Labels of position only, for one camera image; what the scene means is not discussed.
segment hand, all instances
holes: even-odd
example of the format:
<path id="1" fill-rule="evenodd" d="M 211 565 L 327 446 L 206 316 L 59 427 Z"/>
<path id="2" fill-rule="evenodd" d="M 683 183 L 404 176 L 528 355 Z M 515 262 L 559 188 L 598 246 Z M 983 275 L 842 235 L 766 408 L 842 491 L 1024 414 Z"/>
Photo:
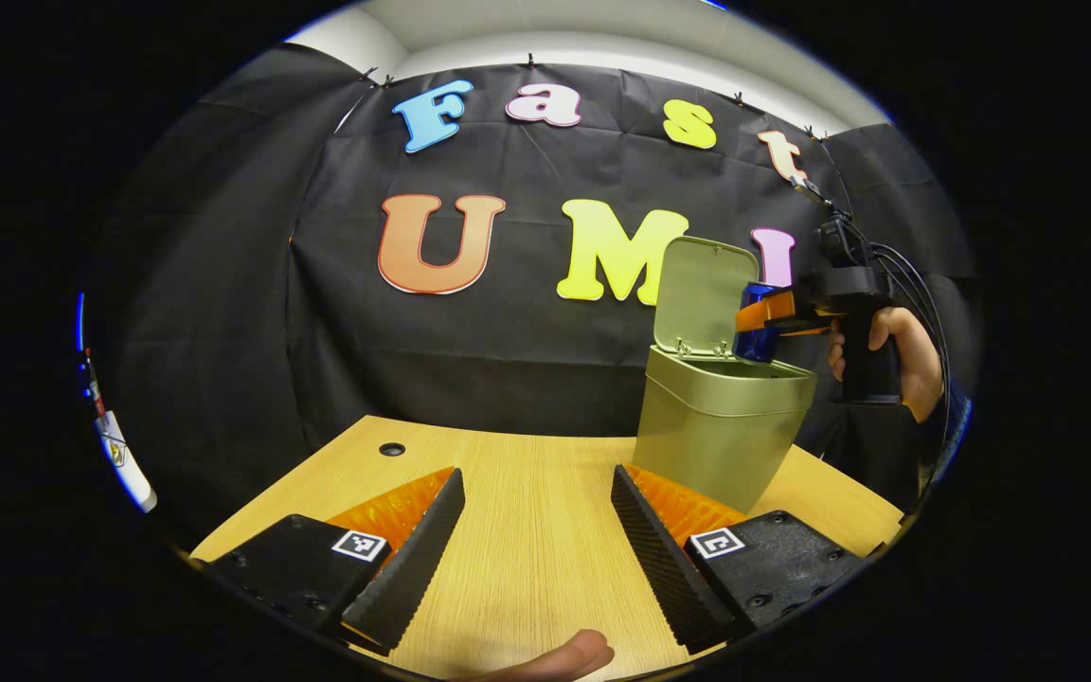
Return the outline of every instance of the hand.
<path id="1" fill-rule="evenodd" d="M 562 647 L 523 665 L 455 682 L 572 682 L 614 660 L 614 649 L 595 630 L 579 630 Z"/>
<path id="2" fill-rule="evenodd" d="M 900 350 L 900 392 L 903 405 L 912 410 L 916 423 L 923 423 L 932 414 L 945 392 L 940 376 L 940 358 L 932 345 L 928 333 L 907 308 L 883 308 L 874 313 L 870 326 L 870 344 L 876 350 L 895 336 L 895 345 Z M 844 335 L 840 333 L 840 320 L 831 320 L 831 347 L 828 363 L 837 381 L 843 381 Z"/>

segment trash can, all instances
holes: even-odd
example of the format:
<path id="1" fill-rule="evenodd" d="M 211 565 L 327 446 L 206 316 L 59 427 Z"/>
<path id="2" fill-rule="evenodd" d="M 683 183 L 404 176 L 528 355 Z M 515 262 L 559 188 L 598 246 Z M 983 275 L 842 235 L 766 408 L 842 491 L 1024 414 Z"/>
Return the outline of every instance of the trash can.
<path id="1" fill-rule="evenodd" d="M 748 513 L 815 398 L 815 374 L 732 352 L 750 251 L 679 237 L 659 273 L 634 465 Z"/>

